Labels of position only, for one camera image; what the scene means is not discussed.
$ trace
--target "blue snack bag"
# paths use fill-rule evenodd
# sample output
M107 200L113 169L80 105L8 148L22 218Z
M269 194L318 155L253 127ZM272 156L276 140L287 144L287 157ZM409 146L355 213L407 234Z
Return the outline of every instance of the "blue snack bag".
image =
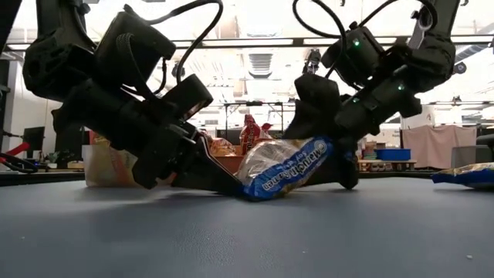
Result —
M236 175L247 195L277 198L304 185L332 153L328 137L263 141L244 157Z
M434 183L454 183L477 189L494 188L494 163L478 163L440 171L432 175Z

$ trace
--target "blue box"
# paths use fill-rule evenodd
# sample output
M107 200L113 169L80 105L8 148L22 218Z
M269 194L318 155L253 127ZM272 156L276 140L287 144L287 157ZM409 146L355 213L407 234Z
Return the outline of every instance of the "blue box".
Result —
M377 159L382 161L409 161L410 149L380 149L376 150Z

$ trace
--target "ceiling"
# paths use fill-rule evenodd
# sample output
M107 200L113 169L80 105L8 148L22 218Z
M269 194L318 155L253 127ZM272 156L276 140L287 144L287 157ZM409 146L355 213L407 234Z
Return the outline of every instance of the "ceiling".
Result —
M173 8L187 1L167 0L166 2L146 3L142 0L100 0L90 5L92 11L86 16L88 35L99 40L114 15L122 10L124 4L146 19L165 15ZM223 0L225 10L222 19L206 39L247 39L255 36L276 38L310 38L314 34L306 31L294 18L289 0ZM324 0L338 14L345 26L352 21L361 21L378 7L384 0L346 0L340 7L340 0ZM402 0L372 19L367 27L375 36L409 36L414 28L414 21L409 15L420 7L420 2ZM473 35L494 32L492 18L492 0L470 1L460 7L455 20L453 35ZM215 5L206 5L184 13L176 18L156 25L169 39L174 41L196 38L212 20L217 11ZM311 1L301 0L299 13L314 28L324 32L337 33L331 18ZM9 37L10 43L29 43L36 38L36 0L24 0ZM216 103L236 100L287 101L294 97L293 80L301 74L304 59L309 47L288 48L231 48L231 49L197 49L185 63L185 73L196 74L208 86ZM184 50L178 50L168 69L180 60ZM446 84L422 94L424 102L450 100L461 95L463 100L494 100L494 56L492 49L483 50L463 60L468 70L463 75L453 76ZM252 72L270 72L268 79L254 79ZM324 74L326 69L318 72ZM170 70L167 76L167 88L175 85ZM150 87L158 87L161 70L156 69L149 80ZM354 93L354 90L342 83L336 74L332 76L340 85L341 93Z

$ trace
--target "pink curtain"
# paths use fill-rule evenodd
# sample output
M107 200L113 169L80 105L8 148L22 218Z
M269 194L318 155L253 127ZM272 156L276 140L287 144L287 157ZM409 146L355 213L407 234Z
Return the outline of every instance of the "pink curtain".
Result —
M403 147L411 149L416 168L451 167L453 147L475 146L477 130L474 127L422 126L403 130Z

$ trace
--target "blue label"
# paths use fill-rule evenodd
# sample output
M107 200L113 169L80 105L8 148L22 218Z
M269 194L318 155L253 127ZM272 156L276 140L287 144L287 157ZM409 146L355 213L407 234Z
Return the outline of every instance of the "blue label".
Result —
M245 187L245 193L256 198L275 198L285 187L307 178L332 152L333 145L328 137L314 137L290 158L257 175Z

